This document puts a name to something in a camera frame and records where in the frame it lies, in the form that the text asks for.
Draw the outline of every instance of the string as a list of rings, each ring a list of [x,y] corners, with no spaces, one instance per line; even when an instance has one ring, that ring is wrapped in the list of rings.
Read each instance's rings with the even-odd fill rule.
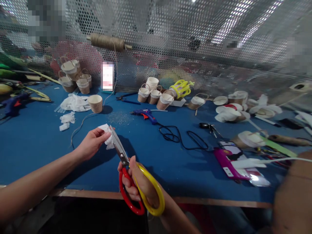
[[[114,51],[115,51],[115,60],[116,60],[116,82],[115,82],[114,90],[112,91],[112,93],[111,93],[110,95],[108,95],[108,96],[105,98],[105,100],[104,100],[104,102],[103,102],[103,108],[104,108],[104,106],[105,106],[105,101],[106,101],[106,99],[108,99],[108,98],[115,92],[115,88],[116,88],[117,80],[118,80],[118,61],[117,61],[117,53],[116,53],[116,47],[115,47],[115,45],[114,45]],[[81,122],[81,125],[80,125],[77,129],[75,129],[75,130],[73,131],[73,133],[72,133],[72,135],[71,135],[71,145],[70,145],[69,147],[72,146],[73,149],[75,149],[74,146],[73,146],[73,144],[72,144],[72,138],[73,138],[73,136],[74,136],[74,133],[75,133],[77,130],[78,130],[77,132],[79,132],[79,130],[81,129],[81,127],[82,127],[82,125],[83,125],[83,123],[84,123],[84,120],[85,120],[88,116],[94,115],[94,114],[99,114],[99,113],[91,113],[91,114],[87,115],[86,117],[84,117],[84,119],[83,119],[82,122]]]
[[[115,50],[118,52],[123,52],[125,48],[125,40],[116,37],[100,35],[97,33],[90,34],[90,41],[93,46]]]

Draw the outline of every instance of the wooden table edge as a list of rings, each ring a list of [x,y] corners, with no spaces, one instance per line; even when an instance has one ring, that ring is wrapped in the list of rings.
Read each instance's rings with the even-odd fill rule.
[[[59,197],[82,197],[82,198],[101,198],[101,199],[118,199],[123,200],[119,192],[90,191],[77,189],[54,189],[50,192],[50,196]],[[191,198],[191,197],[173,197],[176,203],[200,204],[200,205],[220,205],[220,206],[238,206],[252,208],[272,208],[272,204],[268,202],[257,201],[231,201],[210,198]]]

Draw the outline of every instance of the hand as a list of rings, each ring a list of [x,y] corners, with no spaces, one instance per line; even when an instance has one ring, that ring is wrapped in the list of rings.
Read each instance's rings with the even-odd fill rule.
[[[118,171],[120,171],[122,168],[123,168],[123,165],[121,162],[119,162]],[[158,198],[156,189],[154,188],[152,183],[149,181],[149,179],[146,178],[145,175],[143,175],[142,171],[137,166],[135,156],[130,158],[130,169],[129,169],[128,173],[130,176],[132,176],[134,183],[135,183],[135,181],[137,181],[137,185],[140,187],[141,191],[146,196],[149,204],[151,206],[153,206],[154,208],[158,208],[159,198]],[[127,178],[125,178],[124,175],[123,175],[123,184],[125,185],[125,188],[126,188],[128,194],[132,200],[135,200],[135,201],[141,200],[141,196],[139,194],[137,187],[135,187],[135,186],[131,187],[130,181]]]
[[[110,132],[104,132],[100,128],[96,128],[86,135],[80,145],[74,150],[83,160],[89,160],[99,150],[101,145],[110,138]]]

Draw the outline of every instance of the red scissor handle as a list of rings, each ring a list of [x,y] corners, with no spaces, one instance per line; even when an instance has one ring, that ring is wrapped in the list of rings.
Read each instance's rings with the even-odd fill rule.
[[[123,167],[122,170],[119,171],[119,189],[121,191],[121,194],[123,196],[124,201],[127,203],[127,205],[129,206],[129,208],[137,215],[144,215],[145,213],[145,209],[143,206],[142,201],[139,201],[140,204],[140,209],[138,209],[137,207],[135,207],[132,202],[129,199],[129,196],[126,194],[125,190],[124,190],[124,184],[123,184],[123,175],[130,180],[131,186],[134,186],[134,182],[133,179],[130,177],[130,175],[127,172],[127,169]]]

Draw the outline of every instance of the blue glue gun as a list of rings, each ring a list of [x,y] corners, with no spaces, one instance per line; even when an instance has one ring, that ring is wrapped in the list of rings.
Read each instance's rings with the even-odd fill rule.
[[[144,120],[149,119],[152,122],[152,125],[157,124],[157,120],[152,116],[152,112],[150,109],[144,109],[144,110],[138,109],[138,110],[130,112],[130,114],[143,115]]]

